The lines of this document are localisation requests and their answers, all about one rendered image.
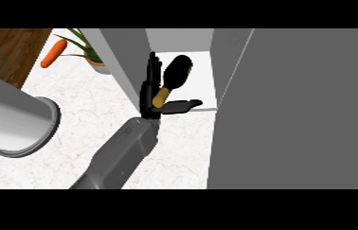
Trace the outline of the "grey cylindrical appliance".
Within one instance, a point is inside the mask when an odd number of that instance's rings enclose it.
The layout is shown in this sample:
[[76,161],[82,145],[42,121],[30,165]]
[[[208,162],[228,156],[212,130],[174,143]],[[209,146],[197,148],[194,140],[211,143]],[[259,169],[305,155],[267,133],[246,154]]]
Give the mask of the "grey cylindrical appliance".
[[46,145],[61,124],[61,107],[0,80],[0,156],[20,158]]

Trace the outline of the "green potted plant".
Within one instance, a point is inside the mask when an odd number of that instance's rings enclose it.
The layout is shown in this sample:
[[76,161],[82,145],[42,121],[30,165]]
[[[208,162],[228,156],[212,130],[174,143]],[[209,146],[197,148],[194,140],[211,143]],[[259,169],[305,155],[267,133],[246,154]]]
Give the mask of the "green potted plant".
[[91,45],[91,41],[89,41],[82,29],[70,28],[69,31],[76,36],[79,41],[75,41],[73,39],[67,38],[63,35],[60,35],[60,38],[63,38],[67,42],[75,44],[78,46],[78,48],[83,51],[82,54],[72,54],[72,57],[85,58],[94,71],[103,75],[110,75],[112,71],[109,70],[106,63],[104,63],[103,59],[100,58],[100,55]]

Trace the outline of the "large grey cabinet door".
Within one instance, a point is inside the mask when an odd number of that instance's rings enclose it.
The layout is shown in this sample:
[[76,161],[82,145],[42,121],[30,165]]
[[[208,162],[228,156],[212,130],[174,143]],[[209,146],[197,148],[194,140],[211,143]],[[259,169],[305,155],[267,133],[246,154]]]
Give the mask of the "large grey cabinet door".
[[218,108],[211,188],[358,188],[358,29],[259,29]]

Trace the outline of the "orange carrot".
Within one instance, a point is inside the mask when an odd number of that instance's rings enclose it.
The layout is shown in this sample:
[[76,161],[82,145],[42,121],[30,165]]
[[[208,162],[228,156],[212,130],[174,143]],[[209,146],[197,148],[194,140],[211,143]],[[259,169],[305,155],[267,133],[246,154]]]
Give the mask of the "orange carrot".
[[41,62],[41,67],[42,68],[48,68],[51,66],[51,64],[55,62],[55,60],[60,58],[60,56],[64,53],[64,50],[67,48],[67,40],[61,39],[57,41],[57,43],[54,44],[42,62]]

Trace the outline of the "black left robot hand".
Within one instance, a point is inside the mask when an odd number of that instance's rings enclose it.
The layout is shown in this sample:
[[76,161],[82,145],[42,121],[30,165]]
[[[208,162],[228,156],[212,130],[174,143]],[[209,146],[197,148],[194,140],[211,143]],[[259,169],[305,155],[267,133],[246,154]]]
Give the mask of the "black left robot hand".
[[156,55],[150,53],[147,64],[147,79],[141,85],[141,117],[146,119],[160,119],[162,115],[186,114],[194,107],[203,104],[200,99],[168,101],[162,108],[153,105],[153,98],[165,85],[165,72],[162,71],[163,62]]

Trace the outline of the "black wine bottle gold neck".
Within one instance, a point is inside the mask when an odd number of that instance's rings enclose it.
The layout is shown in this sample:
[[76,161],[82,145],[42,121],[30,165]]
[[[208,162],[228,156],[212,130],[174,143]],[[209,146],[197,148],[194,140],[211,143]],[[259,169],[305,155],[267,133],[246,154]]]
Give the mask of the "black wine bottle gold neck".
[[193,70],[193,60],[187,55],[180,55],[171,62],[165,72],[165,85],[153,98],[153,105],[162,108],[174,89],[178,89],[187,82]]

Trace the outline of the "grey cabinet white inside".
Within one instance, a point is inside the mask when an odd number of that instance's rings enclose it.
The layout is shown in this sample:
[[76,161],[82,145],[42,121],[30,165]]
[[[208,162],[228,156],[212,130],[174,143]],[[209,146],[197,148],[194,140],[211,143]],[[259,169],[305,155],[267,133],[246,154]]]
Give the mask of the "grey cabinet white inside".
[[83,32],[134,103],[156,53],[163,64],[180,55],[193,59],[187,83],[169,98],[200,99],[200,111],[220,108],[254,35],[251,28],[86,28]]

